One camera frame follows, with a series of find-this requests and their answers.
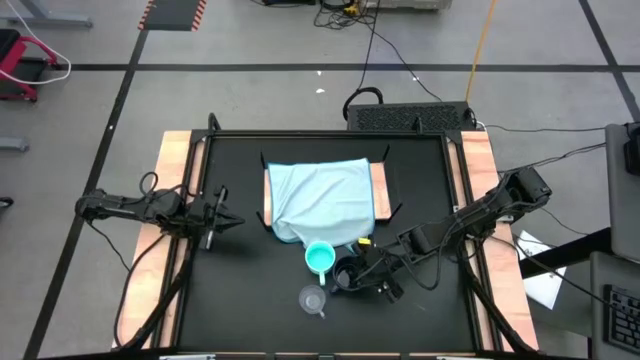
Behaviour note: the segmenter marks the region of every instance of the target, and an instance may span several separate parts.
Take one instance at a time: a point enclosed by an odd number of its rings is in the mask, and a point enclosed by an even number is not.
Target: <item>black metal frame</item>
[[[547,271],[538,266],[536,262],[556,270],[561,267],[587,261],[591,253],[596,251],[613,254],[611,250],[610,227],[520,260],[520,273],[523,279],[544,274]]]
[[[183,184],[189,186],[189,181],[191,179],[191,174],[193,172],[193,165],[194,165],[194,155],[195,155],[195,151],[196,151],[196,147],[198,146],[198,144],[202,141],[204,141],[204,153],[202,156],[202,161],[200,163],[200,173],[199,173],[199,179],[198,179],[198,186],[197,186],[197,192],[202,191],[202,187],[204,186],[205,182],[204,182],[204,177],[206,176],[206,166],[208,164],[208,157],[209,157],[209,153],[210,153],[210,149],[211,149],[211,143],[214,141],[215,138],[273,138],[273,137],[280,137],[280,138],[338,138],[338,139],[350,139],[350,138],[371,138],[371,139],[380,139],[380,138],[385,138],[385,139],[389,139],[389,138],[431,138],[433,139],[434,137],[437,137],[440,139],[440,142],[442,144],[442,151],[444,154],[444,161],[445,161],[445,166],[447,167],[447,180],[448,180],[448,185],[449,185],[449,189],[450,189],[450,197],[451,197],[451,203],[458,206],[458,201],[457,201],[457,195],[456,195],[456,187],[455,187],[455,183],[453,181],[453,171],[451,168],[451,158],[449,155],[449,149],[448,149],[448,139],[449,137],[447,137],[447,134],[444,134],[442,132],[424,132],[424,133],[418,133],[418,132],[390,132],[390,133],[386,133],[386,132],[365,132],[365,131],[358,131],[358,132],[350,132],[350,131],[316,131],[316,130],[304,130],[304,131],[295,131],[295,130],[283,130],[283,131],[272,131],[272,130],[266,130],[266,131],[254,131],[254,130],[220,130],[219,125],[217,124],[217,121],[215,120],[215,117],[213,118],[215,121],[215,125],[212,125],[211,123],[211,117],[209,119],[210,123],[209,123],[209,129],[208,130],[193,130],[191,132],[191,138],[189,141],[189,152],[188,152],[188,156],[187,156],[187,162],[185,164],[185,171],[184,171],[184,177],[183,177]],[[458,154],[458,162],[460,164],[460,174],[462,177],[462,183],[463,183],[463,191],[465,193],[465,198],[467,203],[470,203],[473,201],[473,195],[471,193],[471,182],[469,179],[469,174],[467,172],[467,164],[466,164],[466,160],[464,157],[464,149],[462,148],[462,143],[460,141],[455,141],[453,140],[453,143],[456,147],[456,152]],[[172,239],[172,242],[175,242],[175,247],[177,250],[177,243],[178,241],[174,241]],[[164,277],[163,277],[163,288],[165,287],[165,284],[170,284],[171,282],[171,278],[173,276],[173,264],[175,263],[175,256],[177,254],[177,251],[170,251],[168,254],[168,258],[167,258],[167,262],[171,264],[171,266],[167,267],[168,272],[165,272]],[[485,287],[485,289],[488,289],[487,293],[489,294],[489,296],[492,297],[492,292],[491,292],[491,284],[489,281],[489,275],[488,275],[488,268],[487,268],[487,263],[486,263],[486,258],[485,258],[485,254],[484,251],[482,250],[482,248],[480,247],[478,250],[477,255],[475,256],[475,258],[477,259],[477,263],[478,263],[478,268],[480,269],[480,274],[479,274],[479,278],[481,280],[481,283],[483,285],[483,287]],[[462,277],[462,282],[464,284],[465,287],[465,291],[467,293],[467,296],[465,297],[465,303],[466,303],[466,307],[467,307],[467,314],[469,315],[469,326],[471,328],[471,335],[472,335],[472,344],[474,347],[474,351],[479,351],[482,350],[482,334],[481,334],[481,329],[480,329],[480,324],[479,324],[479,319],[478,319],[478,312],[477,312],[477,308],[476,308],[476,302],[475,302],[475,294],[473,293],[473,290],[471,289],[471,287],[466,283],[466,279],[465,277]],[[189,287],[189,283],[187,282],[184,287],[182,288],[182,290],[179,293],[179,298],[178,298],[178,304],[177,304],[177,308],[176,308],[176,316],[174,319],[174,323],[172,325],[172,336],[171,336],[171,344],[170,346],[176,346],[177,342],[178,342],[178,338],[180,336],[180,330],[182,328],[182,322],[184,320],[184,307],[186,305],[186,301],[187,301],[187,296],[188,296],[188,287]],[[501,341],[501,336],[497,330],[497,327],[495,326],[493,320],[490,320],[490,330],[491,330],[491,334],[492,334],[492,339],[493,339],[493,346],[494,349],[496,350],[502,350],[502,341]],[[154,331],[154,334],[158,334],[154,336],[154,339],[157,338],[157,341],[155,343],[153,343],[154,346],[158,346],[159,343],[159,339],[160,339],[160,334],[162,331],[162,327],[164,325],[164,322],[161,321],[158,323],[158,327],[160,329],[156,329],[156,331]]]

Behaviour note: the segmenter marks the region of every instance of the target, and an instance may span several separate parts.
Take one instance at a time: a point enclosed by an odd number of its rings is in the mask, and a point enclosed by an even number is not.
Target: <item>concrete floor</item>
[[[378,31],[416,64],[469,64],[489,0],[455,0],[432,13],[381,12]],[[76,64],[127,64],[144,0],[50,0],[53,10],[84,13],[91,30],[36,29]],[[640,64],[636,0],[589,0],[621,65]],[[195,33],[151,32],[141,64],[362,63],[369,41],[363,25],[330,31],[312,25],[317,8],[271,9],[249,0],[210,2]],[[370,61],[397,63],[376,39]],[[578,0],[502,0],[482,64],[607,65]],[[24,135],[31,150],[0,153],[0,196],[16,204],[0,217],[0,358],[20,358],[65,243],[73,204],[86,184],[124,73],[86,71],[45,86],[40,101],[0,103],[0,133]],[[214,111],[225,129],[344,129],[341,107],[360,71],[138,71],[106,156],[98,186],[136,194],[155,166],[167,130],[203,128]],[[417,72],[444,100],[464,98],[468,73]],[[624,73],[640,94],[640,74]],[[365,85],[388,103],[432,101],[405,71],[375,71]],[[317,89],[325,92],[316,93]],[[361,98],[360,102],[371,99]],[[480,72],[470,102],[478,119],[511,128],[582,128],[632,121],[611,72]],[[603,133],[513,134],[490,131],[498,168],[533,162],[602,142]],[[548,209],[583,232],[608,226],[603,150],[540,169],[554,191]],[[130,259],[139,225],[98,224]],[[515,230],[562,244],[577,236],[547,214],[532,213]],[[48,328],[41,356],[106,351],[125,271],[108,245],[83,229]],[[540,346],[585,356],[586,340],[536,323]]]

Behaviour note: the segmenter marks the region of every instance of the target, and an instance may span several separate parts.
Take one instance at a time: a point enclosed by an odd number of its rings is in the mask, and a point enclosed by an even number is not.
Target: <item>black floor line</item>
[[[584,15],[587,17],[591,31],[593,31],[593,35],[596,37],[598,45],[600,45],[600,50],[602,50],[602,54],[607,60],[607,64],[613,68],[613,77],[616,80],[618,89],[620,89],[620,93],[622,93],[622,98],[631,113],[631,118],[633,118],[633,121],[635,122],[640,122],[640,109],[638,108],[636,98],[633,95],[633,92],[631,92],[631,89],[629,89],[629,84],[627,84],[627,80],[624,78],[624,75],[618,66],[618,62],[613,55],[613,51],[611,51],[611,47],[609,47],[609,43],[607,43],[607,39],[604,37],[600,24],[598,24],[598,20],[591,9],[591,5],[589,5],[587,0],[579,0],[579,2],[582,7],[582,11],[584,11]]]
[[[74,64],[74,71],[126,71],[128,64]],[[471,64],[409,64],[414,71],[467,72]],[[138,64],[136,71],[167,72],[270,72],[270,71],[362,71],[359,63],[308,64]],[[406,71],[403,64],[369,64],[367,71]],[[640,72],[640,65],[533,65],[533,64],[481,64],[478,72],[514,73],[594,73]]]
[[[109,121],[107,122],[104,134],[102,135],[102,140],[98,146],[98,151],[93,161],[93,166],[91,167],[89,179],[87,179],[83,194],[87,194],[89,191],[95,189],[98,184],[98,179],[100,178],[100,173],[102,172],[102,167],[104,166],[104,161],[107,157],[109,145],[113,139],[113,134],[118,125],[118,120],[120,119],[122,108],[127,99],[129,88],[131,87],[133,75],[135,74],[135,65],[140,60],[142,49],[144,48],[144,44],[147,40],[147,34],[148,33],[146,31],[142,31],[140,32],[140,35],[138,35],[138,40],[136,41],[133,54],[131,55],[131,60],[129,61],[126,73],[122,79],[122,84],[120,85],[120,90],[118,91],[118,95],[116,96],[113,104],[113,109],[111,110]],[[27,344],[27,348],[24,353],[24,359],[36,359],[40,353],[40,348],[47,333],[47,328],[49,327],[49,322],[51,321],[51,316],[53,315],[56,303],[58,302],[58,297],[60,296],[64,279],[67,276],[67,271],[69,270],[73,253],[75,252],[76,245],[78,244],[78,238],[80,237],[83,224],[84,222],[80,217],[74,217],[73,222],[71,223],[71,228],[69,229],[69,234],[67,235],[67,240],[62,249],[62,254],[58,260],[58,265],[56,265],[53,278],[49,284],[47,295],[44,298],[44,302],[40,308],[40,313],[38,314],[38,319],[36,320],[31,337],[29,338],[29,343]]]

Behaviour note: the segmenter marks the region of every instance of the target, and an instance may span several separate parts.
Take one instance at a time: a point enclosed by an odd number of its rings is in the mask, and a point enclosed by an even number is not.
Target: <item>metal stand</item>
[[[20,3],[31,13],[22,18],[28,25],[33,26],[83,26],[93,27],[93,22],[87,16],[73,14],[55,14],[47,10],[40,0],[20,0]],[[21,24],[13,13],[0,14],[0,20],[7,20],[11,25]]]
[[[520,273],[522,274],[522,278],[526,279],[547,272],[535,262],[531,261],[531,259],[555,270],[561,267],[587,261],[589,260],[591,253],[595,251],[611,254],[610,227],[596,231],[562,246],[558,246],[520,260]]]
[[[0,150],[18,150],[25,152],[29,143],[25,138],[0,136]]]

